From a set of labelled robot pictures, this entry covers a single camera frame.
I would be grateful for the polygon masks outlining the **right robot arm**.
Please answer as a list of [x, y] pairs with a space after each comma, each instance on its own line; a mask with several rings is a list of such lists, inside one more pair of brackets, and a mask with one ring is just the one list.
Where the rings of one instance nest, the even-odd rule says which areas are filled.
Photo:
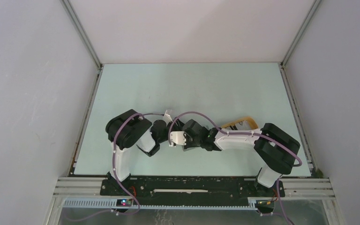
[[202, 148], [207, 151], [250, 150], [265, 163], [258, 172], [254, 190], [260, 196], [266, 196], [282, 175], [289, 175], [297, 164], [300, 143], [285, 131], [272, 123], [251, 130], [225, 129], [213, 127], [207, 129], [195, 120], [189, 120], [181, 131], [170, 132], [170, 141], [181, 145], [184, 150]]

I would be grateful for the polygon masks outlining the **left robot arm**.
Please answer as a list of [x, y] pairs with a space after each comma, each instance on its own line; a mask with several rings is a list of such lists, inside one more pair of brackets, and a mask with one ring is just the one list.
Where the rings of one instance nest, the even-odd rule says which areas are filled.
[[129, 191], [131, 149], [139, 149], [151, 157], [158, 152], [160, 144], [168, 141], [169, 127], [173, 122], [172, 110], [164, 113], [141, 114], [130, 109], [111, 119], [105, 131], [112, 143], [113, 180], [111, 189], [118, 195]]

